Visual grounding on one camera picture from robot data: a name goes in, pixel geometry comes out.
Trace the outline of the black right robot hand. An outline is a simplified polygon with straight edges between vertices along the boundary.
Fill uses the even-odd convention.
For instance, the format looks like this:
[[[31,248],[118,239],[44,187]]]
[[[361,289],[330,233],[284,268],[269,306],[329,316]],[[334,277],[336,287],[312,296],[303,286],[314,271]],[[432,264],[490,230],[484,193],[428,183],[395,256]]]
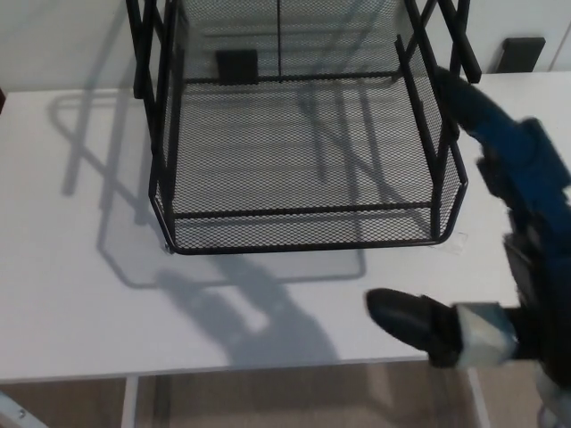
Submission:
[[[519,303],[450,306],[379,288],[365,295],[370,318],[433,366],[498,366],[533,360],[559,388],[570,387],[570,173],[535,118],[512,119],[467,81],[434,75],[447,112],[482,148],[477,167],[507,206],[503,245]]]

